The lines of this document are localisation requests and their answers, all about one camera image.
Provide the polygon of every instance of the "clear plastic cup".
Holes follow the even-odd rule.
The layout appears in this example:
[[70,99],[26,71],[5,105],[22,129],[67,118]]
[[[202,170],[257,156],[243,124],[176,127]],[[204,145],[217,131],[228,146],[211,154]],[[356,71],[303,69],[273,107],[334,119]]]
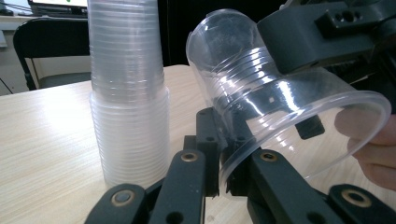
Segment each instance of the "clear plastic cup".
[[[239,52],[264,46],[256,30],[256,23],[236,10],[211,12],[190,33],[186,47],[187,58],[199,71],[210,72]],[[224,41],[223,38],[229,36],[233,38]]]
[[92,120],[105,181],[148,187],[169,165],[156,0],[91,1]]
[[[187,42],[189,63],[220,132],[229,144],[239,143],[222,161],[224,188],[235,167],[259,147],[279,151],[306,178],[317,175],[370,141],[390,114],[384,96],[356,91],[323,68],[280,74],[259,39],[248,17],[219,10]],[[360,115],[365,119],[356,119]],[[240,130],[249,133],[242,138]]]

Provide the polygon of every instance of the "black metal bracket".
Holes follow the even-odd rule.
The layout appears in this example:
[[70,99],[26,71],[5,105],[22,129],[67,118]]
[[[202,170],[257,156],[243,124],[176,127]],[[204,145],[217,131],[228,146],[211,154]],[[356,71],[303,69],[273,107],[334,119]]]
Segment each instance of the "black metal bracket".
[[326,67],[396,113],[396,1],[345,0],[286,7],[258,22],[279,72]]
[[[197,113],[197,135],[185,137],[184,149],[173,158],[164,180],[146,190],[129,184],[110,189],[85,223],[204,223],[205,197],[219,193],[219,149],[224,147],[213,116],[212,108]],[[244,169],[236,171],[241,174],[232,174],[229,191],[248,198],[253,223],[396,220],[395,211],[364,189],[340,185],[328,195],[312,189],[275,151],[259,148],[243,163]]]

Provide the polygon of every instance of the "bolt hole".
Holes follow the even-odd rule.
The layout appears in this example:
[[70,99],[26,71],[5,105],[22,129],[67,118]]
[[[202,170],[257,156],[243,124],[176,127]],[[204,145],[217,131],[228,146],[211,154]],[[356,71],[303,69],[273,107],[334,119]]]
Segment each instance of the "bolt hole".
[[355,18],[357,20],[361,20],[362,16],[361,16],[361,14],[359,12],[355,12]]
[[351,11],[343,11],[342,17],[347,22],[353,22],[356,20],[354,13]]
[[324,224],[326,223],[326,219],[319,213],[310,212],[306,215],[308,220],[313,224]]
[[372,201],[367,195],[354,189],[344,189],[341,195],[347,202],[358,207],[370,207],[372,205]]
[[184,153],[181,155],[183,161],[196,161],[198,156],[195,153]]
[[344,20],[343,16],[338,14],[338,13],[335,14],[335,19],[338,20],[338,21],[343,21]]
[[173,212],[166,216],[166,223],[168,224],[180,224],[183,221],[183,215],[179,212]]
[[262,160],[264,161],[276,161],[277,157],[274,154],[268,153],[268,152],[264,152],[261,154]]
[[364,202],[364,198],[361,197],[361,196],[360,196],[359,194],[357,194],[357,193],[349,193],[349,197],[350,197],[351,199],[355,200],[356,202],[360,202],[360,203]]

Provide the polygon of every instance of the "black chair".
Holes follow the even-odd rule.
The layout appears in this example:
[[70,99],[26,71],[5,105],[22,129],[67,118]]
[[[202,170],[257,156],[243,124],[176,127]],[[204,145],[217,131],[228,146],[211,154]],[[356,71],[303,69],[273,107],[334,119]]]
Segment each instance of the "black chair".
[[286,0],[167,0],[167,33],[163,41],[163,55],[172,64],[188,64],[186,42],[207,13],[217,9],[231,8],[258,22],[279,9]]
[[57,74],[42,78],[36,76],[37,87],[26,62],[26,59],[30,59],[35,69],[33,59],[36,58],[90,55],[87,20],[59,18],[30,20],[16,30],[13,42],[30,91],[91,79],[91,72]]

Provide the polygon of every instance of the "chair backrest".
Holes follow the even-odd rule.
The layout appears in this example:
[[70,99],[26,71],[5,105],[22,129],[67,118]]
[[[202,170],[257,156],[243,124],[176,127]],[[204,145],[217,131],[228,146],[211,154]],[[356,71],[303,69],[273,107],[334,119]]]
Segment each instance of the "chair backrest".
[[258,22],[277,11],[286,0],[167,0],[167,53],[169,64],[188,64],[186,42],[207,13],[231,8]]
[[29,90],[36,90],[25,59],[90,55],[88,20],[33,19],[15,31],[13,42],[26,84]]

